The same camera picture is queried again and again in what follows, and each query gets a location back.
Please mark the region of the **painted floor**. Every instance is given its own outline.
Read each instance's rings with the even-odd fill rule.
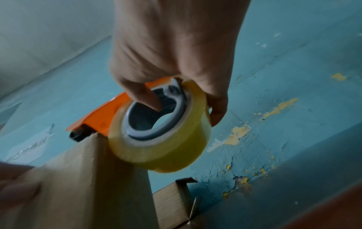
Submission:
[[[206,209],[234,187],[234,177],[251,180],[362,122],[362,1],[253,0],[235,53],[228,113],[193,164],[149,173],[154,192],[192,176],[199,182],[191,192]],[[75,145],[65,128],[121,92],[107,69],[109,54],[108,38],[1,99],[0,112],[21,105],[0,132],[0,160],[52,124],[33,165]],[[239,143],[226,144],[244,125],[249,131]]]

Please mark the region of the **hand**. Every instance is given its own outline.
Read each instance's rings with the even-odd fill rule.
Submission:
[[[31,201],[38,194],[40,190],[39,182],[14,180],[31,168],[31,166],[0,162],[0,214]]]
[[[250,0],[115,0],[110,70],[135,101],[157,111],[145,83],[181,74],[206,93],[212,126],[227,111],[237,36]]]

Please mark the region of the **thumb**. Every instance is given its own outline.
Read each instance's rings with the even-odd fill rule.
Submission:
[[[160,99],[144,83],[132,82],[127,79],[118,81],[118,83],[134,101],[142,103],[158,112],[162,110]]]

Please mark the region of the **cardboard box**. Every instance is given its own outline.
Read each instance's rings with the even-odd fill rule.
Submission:
[[[191,177],[179,179],[153,194],[160,229],[174,229],[196,214],[200,198],[193,199],[187,187],[196,182]]]

